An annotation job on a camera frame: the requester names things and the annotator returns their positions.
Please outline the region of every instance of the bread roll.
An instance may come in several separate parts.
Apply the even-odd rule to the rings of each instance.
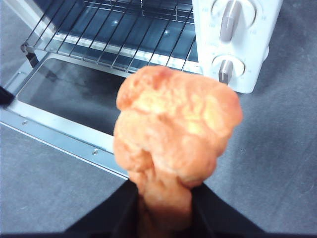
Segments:
[[[123,82],[116,103],[114,154],[139,190],[139,235],[190,227],[190,189],[213,173],[242,120],[237,94],[201,75],[146,66]]]

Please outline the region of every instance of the oven door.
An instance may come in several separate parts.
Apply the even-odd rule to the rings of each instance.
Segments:
[[[146,65],[202,72],[191,0],[7,3],[32,32],[1,123],[126,178],[112,150],[117,92]]]

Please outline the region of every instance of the gray floor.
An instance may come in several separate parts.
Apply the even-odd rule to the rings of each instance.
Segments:
[[[1,1],[1,85],[26,60],[20,45],[31,30]],[[1,126],[2,233],[63,231],[124,181]]]
[[[269,232],[317,234],[317,1],[285,0],[244,121],[206,183]],[[1,84],[30,30],[1,5]],[[122,180],[1,127],[1,231],[61,231]]]

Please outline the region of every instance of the toaster oven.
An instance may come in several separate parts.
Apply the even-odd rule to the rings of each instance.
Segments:
[[[146,65],[253,90],[282,0],[7,0],[32,29],[1,123],[122,178],[112,136],[123,80]]]

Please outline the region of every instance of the oven rack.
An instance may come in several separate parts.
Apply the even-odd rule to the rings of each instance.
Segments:
[[[26,40],[42,50],[134,73],[202,73],[191,0],[50,0]]]

